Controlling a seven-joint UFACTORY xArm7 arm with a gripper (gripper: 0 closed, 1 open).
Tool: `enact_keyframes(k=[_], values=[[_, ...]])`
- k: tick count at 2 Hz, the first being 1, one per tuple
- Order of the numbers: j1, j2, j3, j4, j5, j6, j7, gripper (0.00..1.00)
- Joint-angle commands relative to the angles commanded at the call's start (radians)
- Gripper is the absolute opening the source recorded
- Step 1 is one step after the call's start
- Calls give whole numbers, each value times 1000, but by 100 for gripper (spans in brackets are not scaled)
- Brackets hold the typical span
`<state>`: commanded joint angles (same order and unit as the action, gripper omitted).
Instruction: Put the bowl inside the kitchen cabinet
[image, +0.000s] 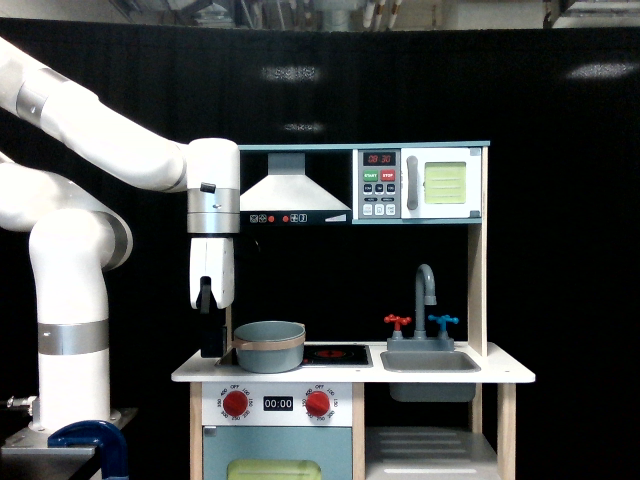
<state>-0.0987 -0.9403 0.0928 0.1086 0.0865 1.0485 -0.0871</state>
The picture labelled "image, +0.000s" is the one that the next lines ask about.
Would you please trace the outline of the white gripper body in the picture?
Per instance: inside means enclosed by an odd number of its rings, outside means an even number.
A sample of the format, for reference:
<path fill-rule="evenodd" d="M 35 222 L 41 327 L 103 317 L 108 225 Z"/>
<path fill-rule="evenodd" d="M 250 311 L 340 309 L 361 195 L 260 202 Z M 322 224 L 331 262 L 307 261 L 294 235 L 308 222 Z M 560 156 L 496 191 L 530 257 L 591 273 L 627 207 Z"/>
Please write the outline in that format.
<path fill-rule="evenodd" d="M 194 237 L 189 259 L 189 292 L 193 309 L 202 301 L 201 285 L 209 279 L 218 309 L 229 307 L 235 297 L 234 244 L 229 237 Z"/>

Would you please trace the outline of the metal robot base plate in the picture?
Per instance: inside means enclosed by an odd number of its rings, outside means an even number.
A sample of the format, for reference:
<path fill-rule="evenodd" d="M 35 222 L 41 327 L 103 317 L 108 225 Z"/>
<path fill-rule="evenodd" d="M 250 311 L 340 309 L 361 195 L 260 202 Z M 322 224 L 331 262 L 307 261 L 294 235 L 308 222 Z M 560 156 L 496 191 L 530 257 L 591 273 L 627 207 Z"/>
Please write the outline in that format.
<path fill-rule="evenodd" d="M 136 416 L 136 408 L 111 412 L 105 420 L 123 428 Z M 8 437 L 1 446 L 3 479 L 103 479 L 99 452 L 93 446 L 48 448 L 47 439 L 55 431 L 29 425 Z"/>

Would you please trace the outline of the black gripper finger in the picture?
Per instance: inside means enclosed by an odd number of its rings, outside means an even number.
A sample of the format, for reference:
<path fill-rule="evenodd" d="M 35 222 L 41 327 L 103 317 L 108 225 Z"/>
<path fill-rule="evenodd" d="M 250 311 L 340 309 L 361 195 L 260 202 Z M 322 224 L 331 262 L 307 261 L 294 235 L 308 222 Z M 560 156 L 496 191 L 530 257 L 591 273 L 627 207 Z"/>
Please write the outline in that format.
<path fill-rule="evenodd" d="M 196 310 L 200 315 L 201 356 L 222 357 L 226 353 L 226 311 L 217 306 L 208 276 L 200 279 Z"/>

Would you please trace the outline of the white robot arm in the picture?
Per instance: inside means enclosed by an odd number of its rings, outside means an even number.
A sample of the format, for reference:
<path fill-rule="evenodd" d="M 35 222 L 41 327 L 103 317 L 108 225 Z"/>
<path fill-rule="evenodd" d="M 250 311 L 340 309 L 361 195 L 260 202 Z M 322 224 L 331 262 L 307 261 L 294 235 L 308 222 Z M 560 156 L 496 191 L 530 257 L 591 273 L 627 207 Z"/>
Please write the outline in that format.
<path fill-rule="evenodd" d="M 104 105 L 96 94 L 1 45 L 1 106 L 115 178 L 187 196 L 190 302 L 208 312 L 235 296 L 240 152 L 219 138 L 181 144 Z M 1 160 L 1 225 L 29 236 L 38 335 L 38 409 L 47 432 L 111 416 L 104 275 L 133 247 L 124 219 L 65 177 Z"/>

